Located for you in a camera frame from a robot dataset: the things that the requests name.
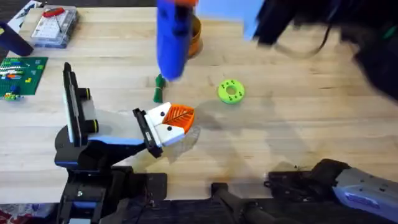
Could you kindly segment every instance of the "green lego baseplate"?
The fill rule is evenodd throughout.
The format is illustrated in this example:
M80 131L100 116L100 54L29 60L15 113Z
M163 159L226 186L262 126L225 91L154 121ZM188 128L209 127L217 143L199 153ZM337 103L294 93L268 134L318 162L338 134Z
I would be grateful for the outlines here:
M0 96L10 92L12 86L18 86L18 95L34 95L47 63L47 57L5 58L0 65ZM4 72L13 70L20 79L10 79Z

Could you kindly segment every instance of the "green washer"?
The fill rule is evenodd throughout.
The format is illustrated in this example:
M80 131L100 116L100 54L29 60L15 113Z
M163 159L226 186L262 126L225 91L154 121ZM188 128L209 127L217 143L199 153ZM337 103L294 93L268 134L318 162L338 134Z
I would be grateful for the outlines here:
M224 80L218 86L218 97L227 104L239 103L244 97L244 87L237 80Z

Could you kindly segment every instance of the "orange cup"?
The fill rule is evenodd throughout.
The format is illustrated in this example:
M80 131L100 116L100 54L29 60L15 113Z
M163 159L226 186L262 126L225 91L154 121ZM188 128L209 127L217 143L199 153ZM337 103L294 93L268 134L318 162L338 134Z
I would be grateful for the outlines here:
M192 29L192 40L188 51L189 57L194 56L201 48L201 23L195 15L192 16Z

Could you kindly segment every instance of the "gray robot arm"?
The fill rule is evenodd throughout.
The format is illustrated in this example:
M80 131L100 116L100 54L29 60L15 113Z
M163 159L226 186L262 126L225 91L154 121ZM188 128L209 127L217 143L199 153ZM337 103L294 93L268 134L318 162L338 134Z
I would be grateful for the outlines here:
M334 200L398 223L398 183L323 159L311 171L270 172L272 196L294 202Z

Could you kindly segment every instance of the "plastic storage box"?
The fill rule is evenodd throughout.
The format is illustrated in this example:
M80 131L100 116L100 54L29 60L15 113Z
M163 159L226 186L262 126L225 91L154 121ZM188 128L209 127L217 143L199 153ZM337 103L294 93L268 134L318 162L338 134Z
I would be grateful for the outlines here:
M73 30L79 20L76 7L73 6L45 6L44 11L62 7L65 12L50 18L41 17L31 35L35 47L49 47L64 49L67 47Z

